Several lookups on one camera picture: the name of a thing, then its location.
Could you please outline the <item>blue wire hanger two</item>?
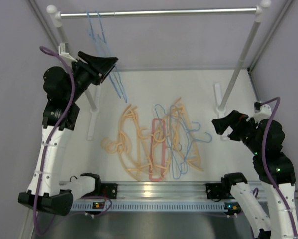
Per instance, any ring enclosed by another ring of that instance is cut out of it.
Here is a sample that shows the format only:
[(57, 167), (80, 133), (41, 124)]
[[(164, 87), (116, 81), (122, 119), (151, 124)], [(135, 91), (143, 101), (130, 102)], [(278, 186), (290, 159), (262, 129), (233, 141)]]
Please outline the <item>blue wire hanger two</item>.
[[(104, 26), (102, 24), (100, 13), (98, 11), (96, 11), (96, 13), (98, 15), (99, 25), (100, 25), (100, 29), (101, 29), (100, 34), (96, 33), (94, 35), (94, 42), (95, 42), (96, 50), (99, 52), (99, 55), (101, 57), (113, 57), (113, 53), (112, 53), (112, 51), (108, 45), (108, 42), (106, 40), (106, 35), (105, 35)], [(126, 90), (124, 88), (121, 74), (120, 74), (120, 71), (119, 71), (117, 65), (113, 68), (113, 71), (109, 74), (108, 77), (109, 77), (116, 93), (118, 94), (119, 98), (123, 99), (125, 101), (125, 103), (128, 103), (128, 96), (127, 96)]]

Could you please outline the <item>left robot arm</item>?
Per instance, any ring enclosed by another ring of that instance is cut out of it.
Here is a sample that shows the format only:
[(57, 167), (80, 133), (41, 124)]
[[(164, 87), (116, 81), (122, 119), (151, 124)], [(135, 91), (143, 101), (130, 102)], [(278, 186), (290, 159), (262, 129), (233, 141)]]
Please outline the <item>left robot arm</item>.
[(83, 173), (73, 182), (60, 185), (61, 168), (80, 108), (76, 100), (89, 85), (100, 85), (115, 67), (116, 57), (95, 57), (78, 52), (70, 66), (54, 66), (43, 75), (47, 104), (43, 112), (42, 143), (32, 180), (18, 202), (34, 211), (65, 216), (75, 200), (98, 198), (100, 176)]

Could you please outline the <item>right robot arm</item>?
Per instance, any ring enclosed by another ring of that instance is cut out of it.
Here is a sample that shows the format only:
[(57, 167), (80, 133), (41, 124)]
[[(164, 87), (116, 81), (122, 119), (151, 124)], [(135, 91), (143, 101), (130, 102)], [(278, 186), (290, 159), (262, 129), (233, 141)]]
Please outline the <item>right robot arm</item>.
[(242, 173), (224, 175), (221, 192), (238, 202), (255, 238), (298, 239), (294, 167), (282, 153), (282, 126), (272, 117), (271, 108), (263, 105), (252, 117), (233, 110), (212, 120), (217, 134), (223, 135), (231, 128), (228, 138), (242, 142), (254, 155), (254, 169), (266, 193), (269, 211), (261, 207)]

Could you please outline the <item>blue wire hanger one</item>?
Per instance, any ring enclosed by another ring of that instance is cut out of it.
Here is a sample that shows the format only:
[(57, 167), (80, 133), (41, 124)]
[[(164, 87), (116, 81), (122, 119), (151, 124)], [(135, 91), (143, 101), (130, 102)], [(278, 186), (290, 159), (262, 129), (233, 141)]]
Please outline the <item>blue wire hanger one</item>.
[[(97, 19), (99, 22), (99, 27), (100, 27), (100, 30), (98, 32), (93, 28), (93, 21), (91, 18), (91, 13), (86, 11), (86, 14), (87, 14), (87, 19), (88, 19), (88, 23), (89, 23), (89, 28), (87, 30), (87, 33), (88, 33), (90, 39), (92, 40), (92, 42), (94, 43), (96, 53), (100, 57), (112, 57), (112, 51), (111, 51), (111, 49), (108, 45), (107, 39), (106, 39), (105, 30), (104, 30), (104, 26), (103, 26), (101, 17), (97, 16)], [(110, 72), (108, 77), (109, 77), (116, 93), (118, 94), (119, 98), (120, 99), (123, 98), (124, 100), (127, 100), (124, 85), (122, 83), (120, 71), (119, 71), (117, 65), (114, 66), (113, 70)]]

